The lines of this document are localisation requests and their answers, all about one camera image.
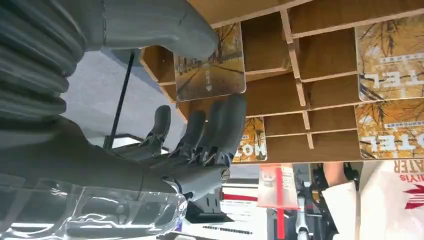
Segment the red logo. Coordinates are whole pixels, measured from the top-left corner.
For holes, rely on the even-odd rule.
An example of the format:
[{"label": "red logo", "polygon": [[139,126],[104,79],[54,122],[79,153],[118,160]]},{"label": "red logo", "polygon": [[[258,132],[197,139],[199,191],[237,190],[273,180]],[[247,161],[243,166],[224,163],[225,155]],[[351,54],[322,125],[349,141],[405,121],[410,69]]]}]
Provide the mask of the red logo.
[{"label": "red logo", "polygon": [[411,194],[408,202],[406,203],[405,209],[416,209],[424,206],[424,186],[414,184],[417,188],[404,191],[404,193]]}]

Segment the clear plastic cover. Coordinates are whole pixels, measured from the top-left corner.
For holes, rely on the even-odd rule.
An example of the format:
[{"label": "clear plastic cover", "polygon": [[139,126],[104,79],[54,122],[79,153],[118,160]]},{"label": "clear plastic cover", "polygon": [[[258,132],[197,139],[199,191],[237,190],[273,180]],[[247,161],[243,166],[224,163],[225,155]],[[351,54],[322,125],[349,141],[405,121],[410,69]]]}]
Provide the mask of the clear plastic cover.
[{"label": "clear plastic cover", "polygon": [[23,182],[16,177],[7,185],[0,182],[2,240],[151,236],[173,231],[186,215],[187,201],[178,193],[81,187],[49,179],[29,189]]}]

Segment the transparent plastic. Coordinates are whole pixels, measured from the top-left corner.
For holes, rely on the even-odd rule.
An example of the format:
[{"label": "transparent plastic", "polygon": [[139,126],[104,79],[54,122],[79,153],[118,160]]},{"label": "transparent plastic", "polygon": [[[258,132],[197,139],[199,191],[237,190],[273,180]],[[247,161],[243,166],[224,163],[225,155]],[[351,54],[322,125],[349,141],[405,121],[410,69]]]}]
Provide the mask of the transparent plastic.
[{"label": "transparent plastic", "polygon": [[34,188],[0,174],[0,239],[128,239],[173,231],[182,194],[81,187],[49,179]]},{"label": "transparent plastic", "polygon": [[291,164],[260,166],[257,205],[263,208],[298,209],[298,194]]}]

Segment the black rod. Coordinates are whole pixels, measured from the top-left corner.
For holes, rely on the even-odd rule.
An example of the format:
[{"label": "black rod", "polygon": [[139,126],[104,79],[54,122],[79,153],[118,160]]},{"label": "black rod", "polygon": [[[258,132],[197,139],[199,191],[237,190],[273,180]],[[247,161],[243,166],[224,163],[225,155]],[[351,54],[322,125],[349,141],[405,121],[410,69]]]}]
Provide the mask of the black rod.
[{"label": "black rod", "polygon": [[116,108],[115,119],[113,120],[112,131],[110,136],[106,137],[104,140],[103,148],[111,149],[114,144],[114,139],[117,134],[118,122],[121,116],[122,105],[124,104],[125,93],[127,92],[128,81],[130,80],[131,69],[133,68],[134,62],[134,51],[131,51],[131,56],[129,57],[128,67],[126,68],[125,79],[123,81],[122,90],[120,92],[118,106]]}]

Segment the red stripe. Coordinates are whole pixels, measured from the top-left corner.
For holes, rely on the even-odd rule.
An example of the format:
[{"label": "red stripe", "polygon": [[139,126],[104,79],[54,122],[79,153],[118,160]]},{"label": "red stripe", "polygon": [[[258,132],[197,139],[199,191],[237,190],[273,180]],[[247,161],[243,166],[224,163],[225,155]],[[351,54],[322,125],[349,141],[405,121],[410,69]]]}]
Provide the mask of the red stripe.
[{"label": "red stripe", "polygon": [[277,206],[283,207],[283,173],[281,167],[275,168],[275,179],[277,188]]},{"label": "red stripe", "polygon": [[284,210],[282,208],[277,209],[277,238],[286,238],[286,232],[284,231]]},{"label": "red stripe", "polygon": [[275,179],[277,188],[277,238],[285,239],[286,232],[284,230],[284,210],[283,207],[283,173],[281,167],[275,168]]}]

